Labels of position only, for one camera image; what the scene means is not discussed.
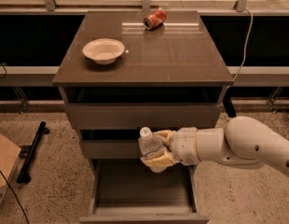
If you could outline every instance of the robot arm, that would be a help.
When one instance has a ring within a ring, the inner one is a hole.
[[[215,161],[230,167],[254,169],[267,164],[289,176],[289,141],[256,119],[236,117],[225,129],[182,128],[177,132],[157,132],[155,136],[164,144],[158,158],[163,164],[164,159],[170,159],[168,166],[177,162],[198,165],[202,161]],[[154,171],[158,167],[154,159],[144,157],[142,161]]]

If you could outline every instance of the open drawer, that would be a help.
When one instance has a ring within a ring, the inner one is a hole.
[[[207,223],[196,213],[193,168],[175,165],[155,174],[138,160],[95,164],[89,216],[80,223]]]

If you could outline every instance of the can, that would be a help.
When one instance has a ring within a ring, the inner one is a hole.
[[[144,27],[146,30],[152,30],[161,25],[166,20],[166,13],[160,7],[152,13],[149,13],[144,18]]]

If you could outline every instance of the black cable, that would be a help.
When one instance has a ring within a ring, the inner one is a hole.
[[[0,77],[0,79],[5,78],[7,76],[7,70],[5,68],[5,64],[4,63],[0,63],[1,66],[3,66],[5,73]]]
[[[23,213],[24,216],[25,216],[25,219],[26,219],[27,224],[30,224],[30,221],[29,221],[28,217],[26,216],[26,213],[25,213],[25,211],[24,211],[24,209],[23,209],[23,207],[22,207],[22,205],[21,205],[20,200],[18,199],[18,197],[17,197],[15,191],[13,190],[13,188],[12,188],[12,187],[10,186],[10,184],[8,183],[6,177],[4,176],[3,172],[1,171],[1,169],[0,169],[0,174],[1,174],[1,176],[5,179],[8,187],[9,187],[9,188],[11,189],[11,191],[13,192],[13,194],[14,194],[14,196],[15,196],[15,198],[16,198],[16,201],[17,201],[17,203],[19,204],[19,206],[20,206],[20,208],[21,208],[21,210],[22,210],[22,213]]]

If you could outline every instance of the speckled beige floor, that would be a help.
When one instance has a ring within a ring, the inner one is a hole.
[[[272,114],[240,112],[267,124],[289,139],[288,112]],[[18,145],[30,144],[44,120],[50,128],[35,155],[30,172],[32,181],[18,185],[11,182],[31,223],[78,223],[89,210],[93,176],[84,160],[76,133],[62,112],[0,113],[0,132]],[[222,113],[217,126],[224,127],[229,118]],[[204,162],[195,173],[199,213],[209,216],[210,224],[289,223],[289,178],[264,166],[259,170],[227,168]],[[9,190],[0,208],[0,223],[22,224],[25,219]]]

